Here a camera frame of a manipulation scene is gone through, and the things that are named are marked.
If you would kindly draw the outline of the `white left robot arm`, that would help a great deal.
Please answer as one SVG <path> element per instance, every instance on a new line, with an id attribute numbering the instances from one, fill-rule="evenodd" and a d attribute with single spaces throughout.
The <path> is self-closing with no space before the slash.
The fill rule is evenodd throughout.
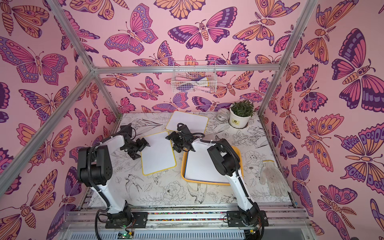
<path id="1" fill-rule="evenodd" d="M 134 140 L 136 130 L 131 124 L 120 126 L 120 130 L 93 144 L 91 147 L 80 148 L 78 152 L 77 180 L 91 188 L 106 205 L 106 209 L 97 214 L 107 216 L 106 224 L 113 227 L 127 227 L 133 220 L 131 209 L 115 190 L 109 180 L 113 175 L 111 153 L 121 150 L 137 160 L 141 152 L 149 143 L 144 139 Z"/>

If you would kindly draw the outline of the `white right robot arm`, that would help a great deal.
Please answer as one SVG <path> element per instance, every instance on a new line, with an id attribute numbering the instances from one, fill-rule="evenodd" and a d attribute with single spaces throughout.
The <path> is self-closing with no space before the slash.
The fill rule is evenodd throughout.
<path id="1" fill-rule="evenodd" d="M 226 139 L 209 140 L 203 133 L 192 133 L 183 123 L 179 123 L 177 130 L 165 139 L 173 143 L 173 150 L 178 153 L 203 154 L 204 160 L 212 161 L 217 172 L 228 180 L 234 192 L 243 224 L 247 227 L 263 226 L 262 211 L 248 193 L 243 178 L 240 156 Z"/>

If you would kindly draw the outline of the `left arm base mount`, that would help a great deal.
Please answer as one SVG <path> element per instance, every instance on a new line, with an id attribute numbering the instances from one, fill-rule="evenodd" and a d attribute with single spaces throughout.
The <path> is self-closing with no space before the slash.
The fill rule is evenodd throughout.
<path id="1" fill-rule="evenodd" d="M 143 229 L 147 225 L 148 212 L 107 214 L 106 229 Z"/>

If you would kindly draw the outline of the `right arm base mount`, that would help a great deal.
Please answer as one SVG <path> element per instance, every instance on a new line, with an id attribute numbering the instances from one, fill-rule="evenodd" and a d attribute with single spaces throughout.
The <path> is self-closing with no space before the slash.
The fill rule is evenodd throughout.
<path id="1" fill-rule="evenodd" d="M 229 227 L 268 227 L 268 217 L 265 211 L 259 211 L 252 215 L 242 211 L 227 211 L 225 221 Z"/>

